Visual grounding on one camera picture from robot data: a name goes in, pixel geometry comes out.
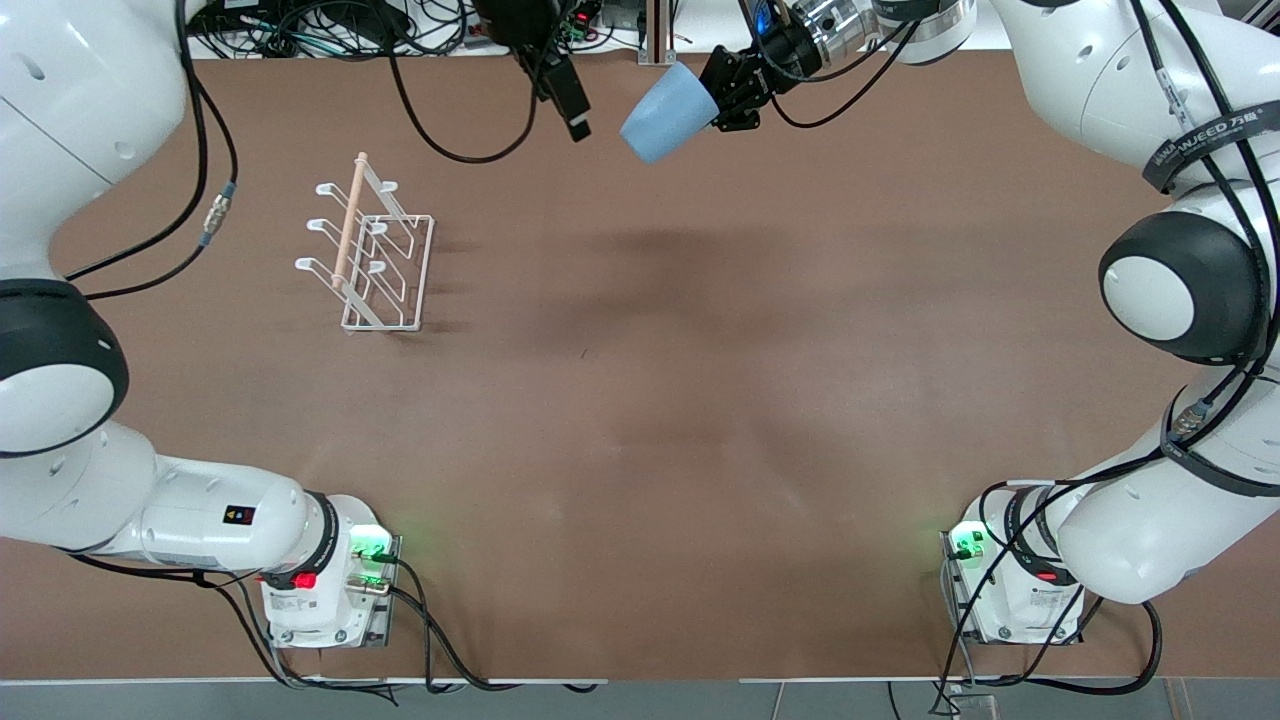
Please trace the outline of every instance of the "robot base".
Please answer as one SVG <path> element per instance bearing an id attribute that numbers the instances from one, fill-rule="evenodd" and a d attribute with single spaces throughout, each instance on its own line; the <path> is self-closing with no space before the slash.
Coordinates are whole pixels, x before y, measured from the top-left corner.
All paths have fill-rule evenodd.
<path id="1" fill-rule="evenodd" d="M 1009 501 L 1007 493 L 1004 495 L 1006 497 L 993 496 L 987 503 L 988 524 L 997 532 L 993 518 L 1004 516 Z M 951 532 L 942 533 L 942 552 L 943 601 L 955 623 L 964 615 L 974 589 L 1001 552 L 987 525 L 978 520 L 977 501 Z M 973 600 L 973 611 L 961 638 L 983 644 L 1043 644 L 1079 587 L 1079 583 L 1059 585 L 1041 580 L 1005 557 L 992 574 L 992 582 Z M 1083 606 L 1082 596 L 1052 638 L 1055 644 L 1075 635 Z"/>
<path id="2" fill-rule="evenodd" d="M 346 495 L 329 496 L 338 511 L 333 559 L 311 588 L 275 589 L 262 584 L 271 643 L 280 648 L 384 647 L 392 618 L 394 564 L 374 562 L 376 552 L 399 552 L 367 505 Z"/>

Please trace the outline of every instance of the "brown table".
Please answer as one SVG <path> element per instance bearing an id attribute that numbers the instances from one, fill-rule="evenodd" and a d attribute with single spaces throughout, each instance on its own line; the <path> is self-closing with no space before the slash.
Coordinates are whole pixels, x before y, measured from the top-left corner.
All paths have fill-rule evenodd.
<path id="1" fill-rule="evenodd" d="M 481 168 L 419 141 L 383 63 L 201 64 L 241 193 L 189 272 L 100 304 L 133 373 L 118 419 L 169 455 L 367 500 L 494 676 L 936 673 L 937 532 L 993 480 L 1128 446 L 1193 373 L 1121 331 L 1094 279 L 1162 199 L 1039 123 L 1007 54 L 895 68 L 826 128 L 765 113 L 652 168 L 617 128 L 658 73 L 579 64 L 595 135 L 572 145 L 544 108 L 526 147 Z M 509 59 L 404 69 L 456 150 L 522 123 Z M 815 117 L 852 87 L 786 104 Z M 346 337 L 292 266 L 328 252 L 303 229 L 333 210 L 312 190 L 360 150 L 439 219 L 416 336 Z M 64 228 L 58 265 L 160 227 L 192 158 L 183 129 Z M 184 234 L 84 287 L 151 277 Z M 1160 598 L 1162 673 L 1280 676 L 1277 544 L 1272 523 Z M 261 674 L 211 593 L 17 542 L 0 569 L 5 678 Z M 420 674 L 406 616 L 390 650 L 300 662 Z M 1133 673 L 1144 626 L 1111 607 L 1043 670 Z M 983 671 L 1025 656 L 978 655 Z"/>

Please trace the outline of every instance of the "wooden stick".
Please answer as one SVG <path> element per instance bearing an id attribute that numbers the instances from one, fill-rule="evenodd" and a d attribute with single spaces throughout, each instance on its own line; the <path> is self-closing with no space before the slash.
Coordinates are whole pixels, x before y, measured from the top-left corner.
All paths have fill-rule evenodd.
<path id="1" fill-rule="evenodd" d="M 351 265 L 351 236 L 356 232 L 356 213 L 360 209 L 360 191 L 365 187 L 365 168 L 369 155 L 356 155 L 356 174 L 351 178 L 351 192 L 347 193 L 347 214 L 342 218 L 342 238 L 338 240 L 338 260 L 333 264 L 333 288 L 342 290 L 347 282 L 347 266 Z"/>

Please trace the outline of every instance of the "white robotic arm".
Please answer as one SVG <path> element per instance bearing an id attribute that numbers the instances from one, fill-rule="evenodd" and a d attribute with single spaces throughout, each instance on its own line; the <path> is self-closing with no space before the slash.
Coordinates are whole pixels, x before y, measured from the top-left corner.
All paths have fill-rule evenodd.
<path id="1" fill-rule="evenodd" d="M 1140 8 L 1158 69 L 1130 1 L 993 5 L 1036 113 L 1075 142 L 1142 168 L 1174 197 L 1103 256 L 1108 310 L 1148 343 L 1211 365 L 1130 450 L 1080 477 L 1098 482 L 995 487 L 947 533 L 956 594 L 977 597 L 965 616 L 978 637 L 1039 644 L 1053 641 L 1059 619 L 1057 639 L 1073 635 L 1082 583 L 1117 602 L 1143 602 L 1280 507 L 1280 393 L 1256 380 L 1280 365 L 1266 342 L 1276 228 L 1257 182 L 1280 177 L 1280 135 L 1256 132 L 1280 128 L 1280 104 L 1268 105 L 1280 100 L 1280 38 L 1183 5 L 1220 99 L 1235 110 L 1228 113 L 1157 0 Z M 636 106 L 623 138 L 655 161 L 707 124 L 754 128 L 773 95 L 842 64 L 868 40 L 892 49 L 906 38 L 899 59 L 927 64 L 959 47 L 974 18 L 966 0 L 818 0 L 792 4 L 787 19 L 758 22 L 746 50 L 718 47 L 700 78 L 673 68 Z M 1253 169 L 1231 145 L 1239 137 L 1251 137 Z M 997 562 L 1006 555 L 1016 561 Z"/>
<path id="2" fill-rule="evenodd" d="M 276 644 L 360 646 L 392 577 L 370 560 L 392 543 L 372 511 L 257 468 L 156 455 L 109 420 L 124 355 L 49 263 L 58 227 L 180 123 L 178 44 L 207 0 L 183 3 L 0 0 L 0 537 L 259 570 Z"/>

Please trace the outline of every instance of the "gray floor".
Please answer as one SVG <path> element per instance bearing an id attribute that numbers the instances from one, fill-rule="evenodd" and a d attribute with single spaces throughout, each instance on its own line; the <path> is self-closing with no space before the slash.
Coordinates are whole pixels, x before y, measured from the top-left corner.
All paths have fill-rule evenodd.
<path id="1" fill-rule="evenodd" d="M 895 683 L 902 720 L 924 720 L 933 689 Z M 431 697 L 417 688 L 398 694 L 399 710 L 376 698 L 324 691 L 289 691 L 266 683 L 0 687 L 3 720 L 351 720 L 370 716 L 433 720 L 769 720 L 778 685 L 609 683 L 589 696 L 558 687 L 486 694 L 466 689 Z M 1280 719 L 1280 682 L 1153 682 L 1119 698 L 1076 697 L 1023 687 L 995 691 L 1005 720 L 1271 720 Z M 884 683 L 788 683 L 778 720 L 892 720 Z M 963 717 L 989 714 L 966 710 Z"/>

